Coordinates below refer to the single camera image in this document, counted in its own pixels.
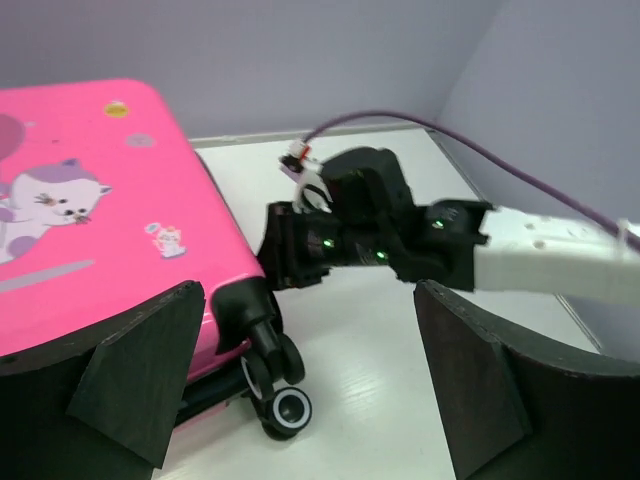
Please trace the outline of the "pink hard-shell suitcase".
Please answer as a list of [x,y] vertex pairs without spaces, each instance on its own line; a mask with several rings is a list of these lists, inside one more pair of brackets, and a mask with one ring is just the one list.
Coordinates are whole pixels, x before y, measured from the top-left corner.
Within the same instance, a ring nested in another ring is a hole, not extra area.
[[304,363],[204,162],[150,86],[1,93],[1,355],[9,359],[185,280],[204,312],[180,421],[236,396],[267,435],[311,421]]

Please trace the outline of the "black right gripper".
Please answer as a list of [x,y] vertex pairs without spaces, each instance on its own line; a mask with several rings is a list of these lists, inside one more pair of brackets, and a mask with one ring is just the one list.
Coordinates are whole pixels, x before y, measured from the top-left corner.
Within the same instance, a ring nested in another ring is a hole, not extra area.
[[332,267],[381,266],[414,208],[395,153],[356,147],[323,162],[329,212],[296,213],[292,200],[267,207],[257,259],[272,290],[321,283]]

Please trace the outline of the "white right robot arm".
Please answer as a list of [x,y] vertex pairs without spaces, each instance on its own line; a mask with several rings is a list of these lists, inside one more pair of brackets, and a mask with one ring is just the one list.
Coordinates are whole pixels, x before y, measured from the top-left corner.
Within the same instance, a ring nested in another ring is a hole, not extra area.
[[290,202],[268,207],[258,260],[273,290],[333,267],[386,266],[404,283],[523,291],[635,305],[639,229],[539,216],[486,201],[414,202],[396,155],[358,147],[325,162],[286,156]]

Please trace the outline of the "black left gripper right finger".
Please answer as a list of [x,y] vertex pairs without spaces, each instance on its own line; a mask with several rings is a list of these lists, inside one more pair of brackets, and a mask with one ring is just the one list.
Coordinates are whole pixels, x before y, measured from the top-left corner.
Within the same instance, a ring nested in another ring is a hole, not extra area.
[[635,479],[639,367],[522,327],[434,282],[414,291],[459,479]]

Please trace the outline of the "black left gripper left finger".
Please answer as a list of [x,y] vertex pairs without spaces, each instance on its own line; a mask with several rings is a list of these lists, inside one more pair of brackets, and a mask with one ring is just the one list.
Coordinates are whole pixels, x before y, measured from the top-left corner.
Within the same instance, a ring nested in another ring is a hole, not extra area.
[[149,479],[162,467],[204,313],[183,282],[1,358],[4,479]]

